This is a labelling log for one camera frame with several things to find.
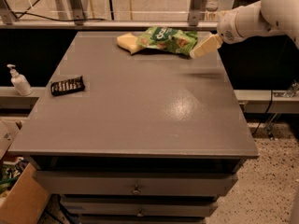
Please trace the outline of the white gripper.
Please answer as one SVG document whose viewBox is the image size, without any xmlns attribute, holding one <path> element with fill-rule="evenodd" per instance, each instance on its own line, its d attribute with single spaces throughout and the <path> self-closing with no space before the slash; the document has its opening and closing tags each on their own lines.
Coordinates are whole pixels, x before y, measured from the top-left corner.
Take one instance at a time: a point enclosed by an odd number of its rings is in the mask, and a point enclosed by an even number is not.
<svg viewBox="0 0 299 224">
<path fill-rule="evenodd" d="M 200 41 L 191 51 L 190 56 L 193 59 L 202 57 L 207 53 L 221 47 L 222 43 L 235 44 L 243 42 L 243 37 L 237 30 L 236 19 L 239 9 L 226 11 L 217 25 L 217 35 L 209 35 L 204 40 Z"/>
</svg>

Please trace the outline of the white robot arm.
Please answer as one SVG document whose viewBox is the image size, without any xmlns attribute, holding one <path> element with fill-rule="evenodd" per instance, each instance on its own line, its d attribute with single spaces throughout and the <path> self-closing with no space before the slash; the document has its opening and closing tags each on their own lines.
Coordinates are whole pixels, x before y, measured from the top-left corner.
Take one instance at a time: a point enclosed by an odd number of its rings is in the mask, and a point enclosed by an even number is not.
<svg viewBox="0 0 299 224">
<path fill-rule="evenodd" d="M 217 33 L 200 41 L 191 51 L 193 59 L 254 36 L 287 35 L 299 48 L 299 0 L 260 0 L 226 11 Z"/>
</svg>

